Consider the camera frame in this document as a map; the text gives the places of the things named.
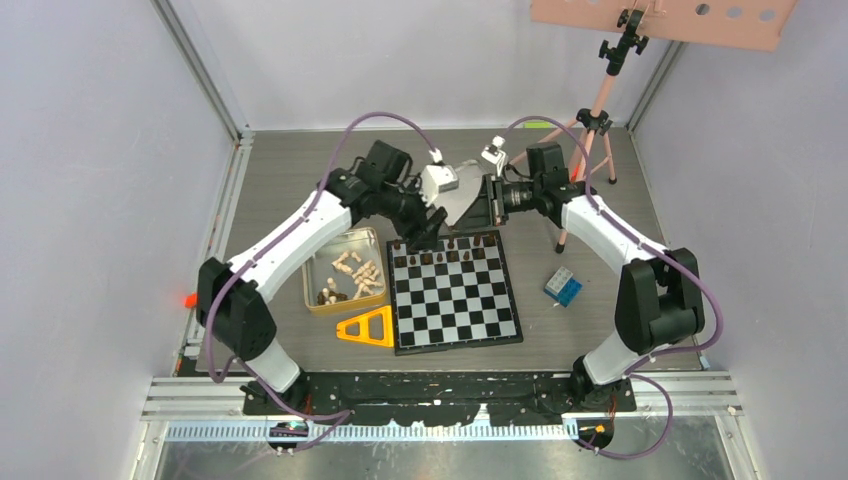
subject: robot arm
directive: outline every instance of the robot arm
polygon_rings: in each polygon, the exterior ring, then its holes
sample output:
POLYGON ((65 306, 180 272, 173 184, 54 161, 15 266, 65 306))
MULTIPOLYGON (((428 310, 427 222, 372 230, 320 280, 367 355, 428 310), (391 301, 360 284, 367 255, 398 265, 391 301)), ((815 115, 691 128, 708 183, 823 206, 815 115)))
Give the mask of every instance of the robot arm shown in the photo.
MULTIPOLYGON (((400 179, 411 167, 408 154, 377 141, 355 171, 331 172, 326 190, 314 209, 307 209, 317 192, 288 219, 256 245, 222 263, 210 258, 198 275, 197 320, 206 326, 212 303, 233 275, 253 263, 235 281, 221 302, 212 335, 226 345, 277 392, 285 392, 301 374, 300 367, 276 340, 277 327, 268 303, 300 266, 319 248, 348 230, 362 218, 389 218, 412 248, 435 245, 446 211, 437 208, 428 217, 428 205, 417 191, 408 191, 400 179), (283 232, 302 221, 282 239, 283 232)), ((451 167, 433 164, 432 175, 422 179, 419 190, 436 196, 457 187, 451 167)))

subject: white square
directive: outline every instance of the white square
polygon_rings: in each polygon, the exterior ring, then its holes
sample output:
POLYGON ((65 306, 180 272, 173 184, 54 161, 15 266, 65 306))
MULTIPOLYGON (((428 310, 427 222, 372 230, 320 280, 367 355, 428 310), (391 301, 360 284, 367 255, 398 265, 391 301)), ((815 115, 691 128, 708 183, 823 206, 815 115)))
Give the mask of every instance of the white square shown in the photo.
POLYGON ((468 312, 459 312, 454 316, 454 318, 456 318, 457 327, 471 325, 471 316, 468 315, 468 312))
POLYGON ((457 332, 456 327, 447 327, 442 330, 442 333, 445 337, 445 342, 458 342, 459 341, 459 332, 457 332))
POLYGON ((498 323, 498 312, 495 310, 484 310, 483 311, 483 322, 484 323, 498 323))
POLYGON ((430 344, 430 331, 429 330, 419 330, 415 332, 415 345, 429 345, 430 344))
POLYGON ((469 298, 468 302, 468 311, 469 312, 479 312, 483 310, 483 303, 479 298, 469 298))
POLYGON ((498 295, 495 297, 496 308, 509 308, 509 297, 506 295, 498 295))
POLYGON ((494 290, 492 290, 491 283, 481 283, 477 286, 477 291, 480 292, 481 297, 491 297, 495 294, 494 290))
POLYGON ((498 326, 501 327, 501 335, 503 336, 511 337, 516 334, 515 322, 501 322, 498 326))
POLYGON ((439 314, 440 315, 448 315, 453 313, 453 300, 445 300, 443 302, 439 302, 439 314))
POLYGON ((396 293, 395 302, 401 307, 404 305, 410 305, 412 304, 412 294, 409 292, 396 293))
POLYGON ((406 333, 414 330, 415 326, 412 324, 411 318, 398 319, 398 333, 406 333))
POLYGON ((471 325, 471 337, 474 339, 486 338, 486 325, 471 325))

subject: hole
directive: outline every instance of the hole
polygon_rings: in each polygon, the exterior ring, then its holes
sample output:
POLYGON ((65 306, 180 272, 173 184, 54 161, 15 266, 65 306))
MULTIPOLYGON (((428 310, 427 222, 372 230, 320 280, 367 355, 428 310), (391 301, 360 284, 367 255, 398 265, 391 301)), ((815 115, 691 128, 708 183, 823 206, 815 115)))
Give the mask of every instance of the hole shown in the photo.
POLYGON ((774 20, 774 17, 776 17, 776 16, 777 16, 777 13, 775 13, 774 10, 771 10, 771 9, 763 10, 760 13, 760 21, 761 22, 770 22, 770 21, 774 20))
POLYGON ((375 315, 368 319, 368 332, 371 340, 383 340, 383 316, 375 315))

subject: gray table surface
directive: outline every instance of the gray table surface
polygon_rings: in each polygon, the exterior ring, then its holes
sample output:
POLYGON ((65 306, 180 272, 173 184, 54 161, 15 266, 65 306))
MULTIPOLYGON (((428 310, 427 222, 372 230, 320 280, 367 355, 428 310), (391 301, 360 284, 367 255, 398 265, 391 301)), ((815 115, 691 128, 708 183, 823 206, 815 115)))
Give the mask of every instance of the gray table surface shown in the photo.
MULTIPOLYGON (((430 132, 445 161, 457 164, 478 158, 496 130, 435 130, 430 132)), ((541 138, 545 130, 516 130, 506 149, 516 155, 541 138)), ((619 181, 606 182, 606 169, 598 171, 593 185, 607 204, 642 233, 662 241, 648 189, 627 132, 609 132, 619 181)), ((274 229, 299 207, 326 168, 341 134, 336 132, 259 132, 245 174, 226 258, 240 253, 274 229)), ((416 169, 429 161, 426 145, 414 132, 401 130, 355 132, 339 159, 349 166, 381 139, 409 152, 416 169)), ((562 144, 570 145, 563 136, 562 144)), ((602 143, 593 149, 593 164, 603 159, 602 143)), ((381 241, 396 238, 388 220, 371 218, 357 227, 371 226, 381 241)), ((308 371, 366 370, 569 370, 580 355, 597 347, 613 331, 618 289, 616 275, 590 248, 574 236, 565 252, 553 247, 559 230, 540 215, 528 212, 511 216, 500 229, 524 342, 512 345, 460 348, 447 352, 396 357, 393 349, 350 343, 336 338, 336 323, 346 315, 315 317, 304 306, 300 271, 289 278, 270 304, 277 321, 277 338, 288 354, 308 371), (583 283, 574 302, 563 308, 542 291, 559 266, 565 266, 583 283)), ((222 345, 215 348, 217 362, 227 358, 222 345)), ((201 354, 198 368, 205 370, 201 354)), ((655 369, 700 369, 695 354, 661 357, 655 369)))

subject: tripod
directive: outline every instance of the tripod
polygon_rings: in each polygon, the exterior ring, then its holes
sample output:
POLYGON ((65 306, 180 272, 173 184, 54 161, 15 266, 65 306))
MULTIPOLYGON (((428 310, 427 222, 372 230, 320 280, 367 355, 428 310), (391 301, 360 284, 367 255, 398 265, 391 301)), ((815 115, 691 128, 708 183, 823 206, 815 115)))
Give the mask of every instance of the tripod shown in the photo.
MULTIPOLYGON (((580 142, 586 146, 587 152, 592 152, 592 144, 594 143, 596 136, 600 136, 603 139, 606 156, 592 169, 592 171, 588 172, 588 175, 595 173, 604 165, 608 165, 609 183, 611 185, 615 185, 618 178, 615 176, 615 164, 612 160, 612 146, 610 145, 609 137, 606 134, 607 130, 609 130, 612 126, 612 120, 609 119, 609 114, 604 110, 604 105, 612 91, 613 85, 615 84, 615 78, 619 73, 621 73, 621 68, 624 66, 624 60, 627 58, 627 53, 631 48, 636 47, 636 55, 641 55, 642 51, 644 51, 645 47, 648 45, 648 37, 636 34, 636 29, 639 28, 639 24, 642 23, 643 14, 644 12, 641 10, 633 10, 632 12, 624 10, 621 12, 621 15, 618 17, 618 27, 621 28, 624 26, 625 28, 624 33, 621 34, 621 38, 618 40, 618 45, 610 48, 609 42, 606 40, 604 40, 601 44, 600 58, 609 60, 609 65, 607 66, 607 74, 604 77, 604 81, 601 83, 598 95, 595 97, 595 103, 592 104, 592 108, 581 108, 578 110, 577 116, 564 125, 566 128, 571 128, 577 125, 577 123, 581 123, 583 125, 583 132, 580 134, 580 142)), ((557 128, 539 140, 539 142, 550 142, 560 134, 562 134, 562 130, 557 128)), ((525 158, 527 158, 527 153, 522 153, 512 159, 510 163, 516 165, 525 158)), ((572 182, 582 180, 586 177, 586 159, 583 158, 583 154, 579 147, 574 148, 574 153, 571 155, 571 160, 568 162, 568 169, 572 172, 572 182)), ((565 239, 567 236, 568 234, 565 230, 560 233, 559 241, 557 242, 555 249, 557 253, 562 253, 565 250, 565 239)))

